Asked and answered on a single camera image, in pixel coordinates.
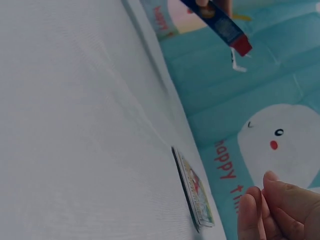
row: cartoon character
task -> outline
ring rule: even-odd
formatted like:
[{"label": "cartoon character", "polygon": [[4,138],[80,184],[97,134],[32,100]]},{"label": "cartoon character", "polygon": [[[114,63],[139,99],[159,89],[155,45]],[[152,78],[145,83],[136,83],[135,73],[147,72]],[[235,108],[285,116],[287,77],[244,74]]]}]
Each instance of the cartoon character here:
[{"label": "cartoon character", "polygon": [[168,0],[167,8],[172,22],[180,34],[192,32],[207,26],[196,14],[190,14],[192,11],[180,0]]},{"label": "cartoon character", "polygon": [[308,188],[320,169],[320,115],[307,106],[268,106],[244,124],[237,140],[258,187],[272,170],[282,181]]},{"label": "cartoon character", "polygon": [[197,178],[196,174],[194,173],[194,171],[192,169],[190,170],[190,175],[191,175],[191,178],[192,178],[192,182],[193,182],[193,186],[194,186],[195,192],[197,194],[199,194],[199,179]]}]

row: card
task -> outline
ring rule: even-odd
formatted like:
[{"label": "card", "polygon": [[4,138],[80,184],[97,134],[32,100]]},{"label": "card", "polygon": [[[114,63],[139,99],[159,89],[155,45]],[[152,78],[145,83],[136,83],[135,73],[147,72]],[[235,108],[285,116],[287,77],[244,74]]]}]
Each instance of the card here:
[{"label": "card", "polygon": [[208,198],[204,186],[191,168],[188,161],[176,148],[172,148],[175,156],[182,186],[184,186],[185,195],[190,208],[190,212],[194,215],[195,222],[200,227],[212,227],[215,225],[213,215],[210,209]]}]

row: red cartoon nose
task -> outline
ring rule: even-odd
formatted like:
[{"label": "red cartoon nose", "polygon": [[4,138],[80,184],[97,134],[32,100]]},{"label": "red cartoon nose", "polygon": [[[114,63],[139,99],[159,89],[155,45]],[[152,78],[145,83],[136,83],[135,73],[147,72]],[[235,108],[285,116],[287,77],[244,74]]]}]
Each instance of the red cartoon nose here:
[{"label": "red cartoon nose", "polygon": [[278,148],[278,143],[276,141],[271,141],[270,142],[270,147],[273,149],[273,150],[277,150]]}]

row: white surface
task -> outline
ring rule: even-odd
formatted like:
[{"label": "white surface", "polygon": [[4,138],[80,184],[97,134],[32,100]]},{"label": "white surface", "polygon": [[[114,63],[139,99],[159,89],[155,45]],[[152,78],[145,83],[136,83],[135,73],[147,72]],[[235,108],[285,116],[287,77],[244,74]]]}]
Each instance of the white surface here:
[{"label": "white surface", "polygon": [[0,29],[3,239],[225,239],[194,233],[170,145],[205,171],[119,0],[4,0]]}]

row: light blue background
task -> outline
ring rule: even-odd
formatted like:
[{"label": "light blue background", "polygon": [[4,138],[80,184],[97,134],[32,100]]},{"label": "light blue background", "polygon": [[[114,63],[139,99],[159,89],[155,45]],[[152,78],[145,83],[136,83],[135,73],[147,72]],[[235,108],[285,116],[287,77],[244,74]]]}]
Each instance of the light blue background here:
[{"label": "light blue background", "polygon": [[[238,14],[252,21],[236,23],[249,37],[252,58],[231,52],[209,28],[160,42],[205,167],[226,236],[236,240],[237,215],[230,191],[253,184],[237,143],[243,124],[273,104],[302,104],[320,113],[320,13],[317,1],[234,1]],[[224,146],[237,173],[220,179],[215,142]],[[320,174],[310,187],[320,186]]]}]

